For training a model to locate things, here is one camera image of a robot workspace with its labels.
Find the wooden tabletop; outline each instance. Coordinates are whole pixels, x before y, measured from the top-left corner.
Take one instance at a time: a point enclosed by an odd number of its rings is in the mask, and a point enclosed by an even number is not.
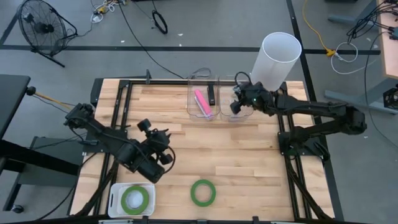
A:
[[[389,13],[380,15],[380,23],[386,26],[398,27],[396,19],[398,17]],[[387,31],[386,29],[380,28],[381,32]],[[388,33],[382,34],[381,39],[381,56],[384,62],[384,75],[389,78],[398,79],[398,40],[391,40]]]
[[[102,85],[95,118],[105,126],[111,124],[118,83],[118,79],[108,79]],[[290,95],[307,99],[302,82],[287,82],[287,86]],[[177,155],[174,168],[155,185],[155,212],[149,218],[252,220],[252,216],[258,216],[260,220],[294,219],[284,157],[278,149],[277,116],[269,117],[255,111],[246,121],[238,123],[220,118],[211,122],[193,121],[187,113],[187,86],[134,85],[127,119],[127,124],[131,125],[128,128],[130,138],[144,140],[136,124],[145,118],[151,121],[151,128],[169,128],[170,146]],[[295,114],[294,122],[301,126],[313,124],[311,116],[302,114]],[[82,168],[71,214],[78,212],[97,188],[103,156],[96,155]],[[321,160],[302,156],[302,164],[308,191],[333,217]],[[191,201],[190,188],[199,179],[208,179],[216,187],[216,199],[209,207],[198,207]],[[117,182],[143,181],[147,182],[140,174],[119,166]],[[302,197],[298,189],[296,192],[303,217]],[[107,193],[108,190],[104,192],[101,213],[105,211]],[[207,194],[206,189],[197,192],[198,198]]]

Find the pink object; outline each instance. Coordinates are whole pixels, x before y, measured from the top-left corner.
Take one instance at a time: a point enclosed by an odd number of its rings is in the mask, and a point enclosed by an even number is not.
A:
[[[211,112],[211,108],[205,98],[203,97],[200,90],[195,90],[195,100],[197,101],[201,111],[205,116],[211,116],[213,113]]]

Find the white plastic cup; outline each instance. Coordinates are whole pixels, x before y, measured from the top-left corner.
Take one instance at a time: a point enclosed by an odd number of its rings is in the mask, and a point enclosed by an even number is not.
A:
[[[266,90],[278,90],[300,57],[301,51],[301,44],[294,36],[284,32],[269,34],[262,41],[250,74],[251,81],[253,84],[261,82]]]

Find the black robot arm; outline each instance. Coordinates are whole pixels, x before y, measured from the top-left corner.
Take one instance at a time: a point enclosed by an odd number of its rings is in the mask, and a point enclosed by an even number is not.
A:
[[[138,123],[138,128],[144,131],[147,139],[139,142],[128,139],[121,130],[114,130],[103,126],[94,119],[93,109],[88,104],[77,104],[65,117],[64,125],[70,129],[86,129],[97,140],[106,146],[106,151],[114,156],[115,160],[131,172],[138,171],[149,181],[156,183],[165,173],[163,165],[173,161],[170,154],[164,151],[169,148],[170,135],[166,130],[149,130],[150,122],[145,119]]]
[[[257,82],[245,82],[234,88],[238,101],[231,104],[234,114],[241,110],[241,106],[251,106],[269,116],[290,115],[295,113],[310,114],[333,118],[323,124],[308,128],[295,127],[291,130],[290,140],[305,142],[308,138],[333,133],[361,134],[366,130],[365,115],[353,106],[345,103],[320,103],[302,101],[289,95],[281,95],[277,91],[267,91]]]

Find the gray floor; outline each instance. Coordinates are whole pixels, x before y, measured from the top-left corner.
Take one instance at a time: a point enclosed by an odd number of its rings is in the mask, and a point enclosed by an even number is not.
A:
[[[90,1],[48,0],[59,13],[75,24],[80,34],[90,28]],[[303,46],[306,49],[321,49],[317,36],[307,27],[301,16],[304,0],[294,0],[294,9],[300,28]],[[358,15],[369,0],[355,4],[309,1],[307,18],[322,34],[325,44],[335,48],[346,41],[348,26],[327,21],[327,14],[338,12]],[[11,21],[20,1],[3,0],[0,14],[0,30]],[[150,12],[150,2],[139,2],[143,10]],[[281,0],[161,0],[156,1],[158,10],[169,24],[169,34],[164,36],[151,29],[151,23],[133,4],[124,7],[134,32],[147,46],[205,46],[205,47],[258,47],[265,35],[282,31],[293,33],[285,1]],[[367,50],[376,32],[366,34],[353,43]],[[6,40],[7,45],[27,45],[16,24]],[[93,26],[87,36],[75,39],[71,45],[136,46],[118,8],[106,14],[104,20]],[[244,52],[151,52],[163,66],[187,76],[201,67],[209,67],[220,75],[237,71],[250,71],[256,53]],[[94,78],[143,75],[148,68],[153,77],[172,78],[159,68],[144,52],[128,51],[64,51],[55,56],[67,67],[58,65],[29,51],[0,50],[0,73],[29,75],[31,85],[39,92],[69,103],[88,102]],[[350,65],[336,61],[337,69],[350,71],[364,65],[366,57],[359,56]],[[368,69],[368,85],[383,80],[379,56]],[[307,55],[314,89],[319,101],[327,100],[325,90],[347,94],[362,94],[363,72],[338,75],[330,67],[330,59],[324,55]],[[304,80],[300,62],[288,76],[288,80]],[[373,112],[381,131],[394,142],[397,118],[390,114]],[[35,98],[25,97],[7,133],[6,139],[28,146],[34,136],[68,138],[72,133],[62,125],[64,114]],[[368,121],[368,130],[359,136],[334,134],[327,137],[331,160],[335,170],[345,220],[367,223],[394,223],[398,220],[398,149],[390,145]],[[15,174],[4,172],[0,177],[0,203],[8,194]],[[26,207],[26,212],[14,214],[0,212],[0,222],[32,220],[47,213],[64,198],[68,189],[56,187],[25,186],[17,203]],[[67,203],[51,217],[63,217]]]

